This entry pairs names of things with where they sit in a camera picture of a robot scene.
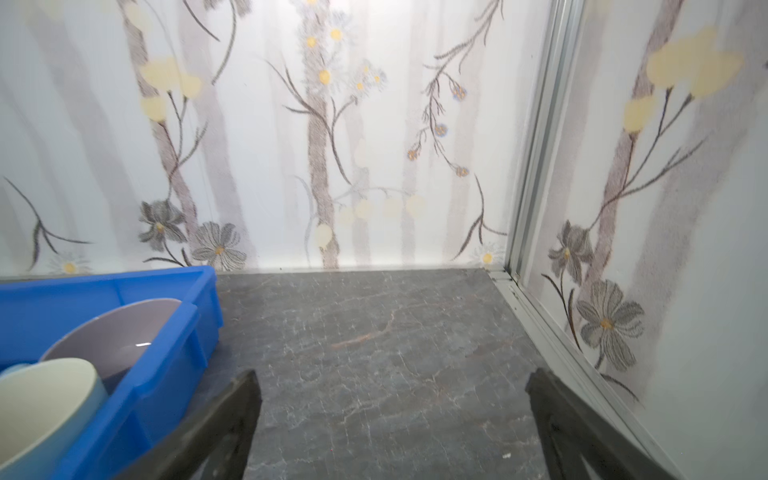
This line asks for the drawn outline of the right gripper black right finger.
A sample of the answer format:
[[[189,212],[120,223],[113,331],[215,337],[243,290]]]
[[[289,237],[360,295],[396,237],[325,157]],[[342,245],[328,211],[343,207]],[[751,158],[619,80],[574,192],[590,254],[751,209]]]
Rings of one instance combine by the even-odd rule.
[[[545,368],[526,384],[551,479],[671,479]]]

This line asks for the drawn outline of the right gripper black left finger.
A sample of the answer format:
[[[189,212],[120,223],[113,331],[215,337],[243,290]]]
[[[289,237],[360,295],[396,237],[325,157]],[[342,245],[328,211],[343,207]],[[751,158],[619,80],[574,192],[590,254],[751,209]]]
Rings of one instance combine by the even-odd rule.
[[[246,370],[118,479],[241,479],[262,406],[256,372]]]

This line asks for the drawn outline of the purple bowl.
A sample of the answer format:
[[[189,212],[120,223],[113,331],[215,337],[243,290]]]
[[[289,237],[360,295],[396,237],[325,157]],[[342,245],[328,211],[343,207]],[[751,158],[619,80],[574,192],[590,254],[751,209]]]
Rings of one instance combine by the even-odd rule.
[[[66,334],[41,359],[84,359],[111,394],[180,305],[178,299],[156,298],[113,309]]]

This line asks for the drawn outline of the cream mug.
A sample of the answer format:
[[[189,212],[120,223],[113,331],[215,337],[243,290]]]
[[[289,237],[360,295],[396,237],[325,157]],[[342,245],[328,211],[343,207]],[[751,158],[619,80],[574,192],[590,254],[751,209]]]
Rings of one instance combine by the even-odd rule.
[[[48,479],[108,398],[95,367],[79,358],[1,376],[1,477]]]

